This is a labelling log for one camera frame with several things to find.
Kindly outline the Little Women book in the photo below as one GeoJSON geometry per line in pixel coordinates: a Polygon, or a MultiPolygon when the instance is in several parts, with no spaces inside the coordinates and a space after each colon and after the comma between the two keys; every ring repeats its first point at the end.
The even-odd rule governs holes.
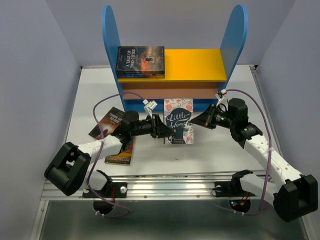
{"type": "Polygon", "coordinates": [[[165,145],[193,144],[194,129],[191,119],[194,113],[192,98],[165,98],[164,124],[174,131],[174,135],[164,139],[165,145]]]}

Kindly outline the Three Days to See book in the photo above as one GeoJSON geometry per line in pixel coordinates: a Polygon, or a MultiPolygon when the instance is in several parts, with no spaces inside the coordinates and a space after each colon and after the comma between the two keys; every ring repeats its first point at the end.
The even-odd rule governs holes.
{"type": "MultiPolygon", "coordinates": [[[[110,135],[121,123],[122,117],[125,112],[112,107],[108,113],[100,120],[100,125],[103,130],[103,136],[107,137],[110,135]]],[[[101,131],[98,125],[96,125],[88,134],[89,136],[95,138],[96,140],[101,139],[101,131]]]]}

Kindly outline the Jane Eyre book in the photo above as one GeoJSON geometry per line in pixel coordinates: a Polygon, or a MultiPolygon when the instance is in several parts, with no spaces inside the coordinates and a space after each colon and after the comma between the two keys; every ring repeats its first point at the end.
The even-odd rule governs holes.
{"type": "Polygon", "coordinates": [[[138,79],[164,79],[164,75],[121,75],[118,79],[129,79],[129,80],[138,80],[138,79]]]}

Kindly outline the Animal Farm book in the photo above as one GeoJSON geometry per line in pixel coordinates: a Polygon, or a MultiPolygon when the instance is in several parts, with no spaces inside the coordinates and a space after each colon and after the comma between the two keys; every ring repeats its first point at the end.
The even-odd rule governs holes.
{"type": "Polygon", "coordinates": [[[133,75],[133,76],[147,76],[147,75],[164,75],[164,74],[120,73],[120,74],[117,75],[117,77],[130,76],[130,75],[133,75]]]}

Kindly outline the A Tale of Two Cities book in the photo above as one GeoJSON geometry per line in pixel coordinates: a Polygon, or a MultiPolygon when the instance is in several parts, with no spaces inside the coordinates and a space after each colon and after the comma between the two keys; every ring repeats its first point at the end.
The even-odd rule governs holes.
{"type": "Polygon", "coordinates": [[[116,74],[165,74],[164,46],[120,46],[116,74]]]}

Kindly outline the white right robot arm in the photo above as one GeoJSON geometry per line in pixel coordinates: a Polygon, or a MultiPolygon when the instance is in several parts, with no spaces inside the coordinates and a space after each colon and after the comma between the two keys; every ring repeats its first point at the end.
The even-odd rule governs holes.
{"type": "Polygon", "coordinates": [[[207,129],[223,127],[242,149],[264,168],[262,179],[251,170],[234,173],[230,181],[217,183],[217,197],[237,197],[247,192],[272,205],[285,222],[298,219],[318,210],[318,182],[311,174],[304,175],[292,167],[272,147],[263,132],[249,121],[244,100],[232,98],[227,110],[210,105],[191,123],[207,129]]]}

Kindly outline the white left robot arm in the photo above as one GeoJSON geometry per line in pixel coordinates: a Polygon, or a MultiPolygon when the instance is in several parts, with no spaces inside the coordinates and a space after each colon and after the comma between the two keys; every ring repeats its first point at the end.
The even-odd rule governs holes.
{"type": "Polygon", "coordinates": [[[89,178],[91,163],[126,151],[137,136],[150,135],[160,139],[174,134],[159,115],[153,114],[140,120],[138,112],[130,110],[124,113],[118,127],[107,137],[80,145],[71,142],[63,144],[46,168],[44,177],[66,196],[70,196],[89,178]]]}

